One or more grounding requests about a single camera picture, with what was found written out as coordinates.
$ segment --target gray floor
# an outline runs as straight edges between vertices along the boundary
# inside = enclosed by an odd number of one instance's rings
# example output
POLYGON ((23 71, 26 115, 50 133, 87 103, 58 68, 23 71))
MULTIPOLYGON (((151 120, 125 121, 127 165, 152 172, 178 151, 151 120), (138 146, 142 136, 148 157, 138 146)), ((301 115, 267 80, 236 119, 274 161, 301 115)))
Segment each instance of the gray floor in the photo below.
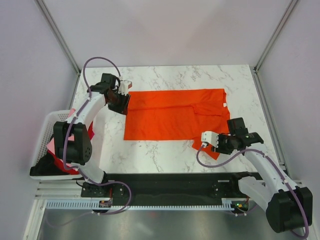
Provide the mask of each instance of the gray floor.
MULTIPOLYGON (((46 210, 51 224, 61 224, 84 210, 46 210)), ((248 216, 217 211, 128 210, 111 216, 86 215, 60 228, 42 223, 39 240, 297 240, 275 233, 257 207, 248 216)))

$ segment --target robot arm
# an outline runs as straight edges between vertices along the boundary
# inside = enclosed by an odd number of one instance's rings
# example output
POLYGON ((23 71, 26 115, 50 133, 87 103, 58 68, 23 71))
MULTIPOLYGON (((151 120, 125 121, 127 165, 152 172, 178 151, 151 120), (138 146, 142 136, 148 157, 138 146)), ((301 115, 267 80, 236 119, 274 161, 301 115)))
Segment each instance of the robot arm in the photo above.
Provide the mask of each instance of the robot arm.
POLYGON ((130 81, 120 81, 118 77, 103 73, 101 81, 90 86, 91 98, 86 94, 83 103, 89 100, 80 111, 77 109, 74 114, 64 122, 56 122, 53 126, 54 151, 55 155, 62 159, 64 153, 64 141, 67 129, 73 122, 70 134, 74 136, 74 141, 68 141, 66 148, 66 162, 79 168, 79 170, 89 179, 96 183, 104 181, 105 173, 91 159, 92 144, 88 135, 88 128, 96 117, 97 113, 108 104, 108 108, 116 113, 127 115, 130 95, 129 88, 132 87, 130 81))
POLYGON ((249 196, 265 211, 271 228, 280 233, 305 226, 290 187, 297 195, 310 226, 313 204, 310 190, 307 187, 298 187, 277 164, 267 159, 267 148, 263 139, 256 132, 249 133, 242 118, 228 120, 227 124, 228 135, 206 131, 202 133, 201 141, 204 146, 212 145, 213 152, 231 154, 234 150, 243 151, 242 154, 257 169, 265 185, 248 172, 238 174, 237 184, 240 192, 249 196))

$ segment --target white marble tabletop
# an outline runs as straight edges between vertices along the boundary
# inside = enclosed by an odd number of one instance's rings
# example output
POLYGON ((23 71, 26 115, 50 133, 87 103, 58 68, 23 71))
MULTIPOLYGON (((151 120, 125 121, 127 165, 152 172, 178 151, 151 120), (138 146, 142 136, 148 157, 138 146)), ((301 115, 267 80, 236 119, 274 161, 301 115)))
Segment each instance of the white marble tabletop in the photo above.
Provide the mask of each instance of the white marble tabletop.
MULTIPOLYGON (((248 65, 150 66, 120 67, 124 80, 132 81, 131 91, 225 89, 231 118, 242 117, 250 132, 264 140, 268 155, 275 162, 275 149, 266 124, 257 90, 248 65)), ((89 85, 101 80, 102 73, 117 75, 113 67, 87 68, 89 85)), ((86 94, 81 75, 73 101, 79 107, 86 94)), ((106 173, 205 173, 255 172, 242 155, 219 168, 205 168, 196 161, 192 140, 124 141, 126 116, 104 107, 93 122, 92 158, 106 173)), ((206 153, 199 155, 206 164, 217 164, 230 156, 220 154, 217 160, 206 153)))

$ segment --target orange shirt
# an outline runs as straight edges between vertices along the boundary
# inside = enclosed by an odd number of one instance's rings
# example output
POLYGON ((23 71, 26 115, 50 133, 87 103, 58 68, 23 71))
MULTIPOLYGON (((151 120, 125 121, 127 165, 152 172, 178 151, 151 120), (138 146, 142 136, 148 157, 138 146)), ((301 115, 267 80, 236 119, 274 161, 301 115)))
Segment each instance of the orange shirt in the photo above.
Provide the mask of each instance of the orange shirt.
MULTIPOLYGON (((124 140, 194 140, 201 133, 227 133, 230 113, 224 89, 132 91, 125 119, 124 140)), ((204 149, 214 159, 219 154, 204 149)))

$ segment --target white wall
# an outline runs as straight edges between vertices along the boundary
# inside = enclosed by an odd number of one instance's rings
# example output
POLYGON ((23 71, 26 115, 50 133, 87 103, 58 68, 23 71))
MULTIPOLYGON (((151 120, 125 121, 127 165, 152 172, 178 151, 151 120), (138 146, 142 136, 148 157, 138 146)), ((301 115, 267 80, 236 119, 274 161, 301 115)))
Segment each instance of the white wall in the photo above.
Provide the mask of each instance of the white wall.
POLYGON ((47 113, 66 109, 76 73, 33 0, 0 1, 0 238, 22 239, 28 176, 47 113))
POLYGON ((294 178, 314 197, 320 223, 320 2, 300 1, 260 70, 294 178))
POLYGON ((255 65, 290 2, 44 1, 79 66, 255 65))

